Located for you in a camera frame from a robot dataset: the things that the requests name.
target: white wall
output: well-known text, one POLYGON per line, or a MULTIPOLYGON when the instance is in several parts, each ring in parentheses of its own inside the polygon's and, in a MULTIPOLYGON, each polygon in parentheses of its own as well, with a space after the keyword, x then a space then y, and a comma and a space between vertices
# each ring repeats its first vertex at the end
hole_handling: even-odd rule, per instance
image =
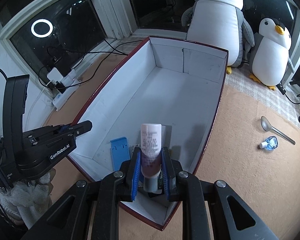
MULTIPOLYGON (((7 54, 7 52, 3 49, 0 44, 0 68, 6 73, 8 77, 23 75, 23 71, 13 62, 11 57, 7 54)), ((0 136, 2 136, 2 104, 3 104, 3 95, 5 88, 5 79, 0 74, 0 136)), ((28 97, 26 101, 26 111, 23 115, 23 129, 25 131, 26 119, 29 113, 29 109, 32 106, 33 102, 41 92, 32 81, 29 81, 28 86, 28 97)), ((29 120, 29 130, 41 127, 46 120, 46 118, 50 115, 53 110, 53 105, 51 99, 45 94, 42 93, 40 95, 39 100, 33 107, 29 120)))

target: white window frame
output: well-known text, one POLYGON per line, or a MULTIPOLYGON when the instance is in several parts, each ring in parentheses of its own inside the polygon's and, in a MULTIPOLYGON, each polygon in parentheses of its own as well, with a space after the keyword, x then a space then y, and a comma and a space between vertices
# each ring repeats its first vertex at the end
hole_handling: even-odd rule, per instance
MULTIPOLYGON (((297 5, 293 0, 286 0, 292 5, 297 5)), ((125 35, 127 32, 132 32, 133 35, 138 37, 146 37, 148 35, 157 35, 157 36, 166 36, 172 38, 185 39, 186 33, 176 32, 176 31, 167 31, 167 30, 158 30, 158 29, 138 29, 137 23, 133 14, 132 6, 130 0, 111 0, 114 11, 117 15, 117 18, 120 19, 122 31, 125 35)), ((291 36, 292 45, 290 49, 290 58, 294 65, 294 72, 297 71, 300 66, 300 10, 298 9, 296 23, 294 27, 293 34, 291 36)), ((291 80, 294 75, 294 72, 291 69, 287 69, 285 76, 282 80, 283 86, 286 86, 287 83, 291 80)))
MULTIPOLYGON (((10 38, 35 15, 57 1, 59 0, 34 0, 21 11, 19 11, 5 26, 2 27, 0 23, 0 43, 2 44, 3 48, 7 51, 13 61, 20 67, 20 69, 25 74, 29 74, 30 79, 40 88, 42 88, 42 85, 39 83, 37 74, 19 54, 17 49, 10 41, 10 38)), ((111 43, 114 41, 113 39, 124 38, 125 35, 123 35, 119 21, 109 0, 91 1, 98 14, 103 29, 105 30, 106 36, 108 37, 107 41, 111 43)), ((91 51, 108 50, 107 46, 108 45, 106 42, 103 41, 91 51)), ((80 65, 76 67, 77 77, 79 77, 93 63, 95 60, 94 58, 97 56, 98 54, 88 54, 85 56, 80 65)), ((50 89, 45 89, 45 93, 50 98, 54 97, 50 89)))

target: penguin plush toy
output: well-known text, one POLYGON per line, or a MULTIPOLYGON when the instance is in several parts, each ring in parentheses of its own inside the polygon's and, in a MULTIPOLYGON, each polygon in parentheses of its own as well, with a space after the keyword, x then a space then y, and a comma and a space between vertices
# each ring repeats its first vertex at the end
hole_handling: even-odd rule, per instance
POLYGON ((253 31, 244 19, 243 0, 195 0, 181 18, 183 26, 189 26, 187 40, 197 41, 229 51, 227 73, 231 66, 242 61, 242 34, 248 44, 254 46, 253 31))
POLYGON ((255 33, 254 38, 256 44, 250 55, 250 78, 275 90, 288 63, 288 67, 294 72, 289 58, 290 33, 277 19, 264 18, 261 20, 259 33, 255 33))

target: bottle cap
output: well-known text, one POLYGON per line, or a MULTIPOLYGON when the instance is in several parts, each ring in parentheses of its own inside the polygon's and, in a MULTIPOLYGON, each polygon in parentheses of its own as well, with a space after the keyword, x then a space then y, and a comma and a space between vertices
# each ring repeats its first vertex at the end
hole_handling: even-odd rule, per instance
POLYGON ((156 192, 158 190, 158 177, 146 178, 143 180, 143 189, 145 192, 156 192))
POLYGON ((267 143, 267 142, 262 142, 262 143, 259 144, 260 149, 264 149, 264 148, 266 148, 267 146, 268 146, 268 143, 267 143))

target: silver bolt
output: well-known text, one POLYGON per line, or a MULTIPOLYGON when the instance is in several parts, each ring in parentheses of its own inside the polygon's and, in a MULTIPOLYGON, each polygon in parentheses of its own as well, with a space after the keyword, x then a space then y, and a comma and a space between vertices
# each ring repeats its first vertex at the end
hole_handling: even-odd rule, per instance
POLYGON ((187 178, 187 177, 189 176, 189 174, 188 174, 188 172, 186 172, 186 171, 180 171, 180 172, 179 172, 179 176, 180 176, 181 178, 187 178))
POLYGON ((121 178, 123 176, 123 172, 122 171, 115 171, 113 176, 115 176, 116 178, 121 178))
POLYGON ((218 180, 216 184, 218 187, 225 187, 227 185, 226 182, 223 180, 218 180))
POLYGON ((83 179, 78 180, 76 183, 77 187, 84 187, 86 184, 87 184, 87 182, 83 179))

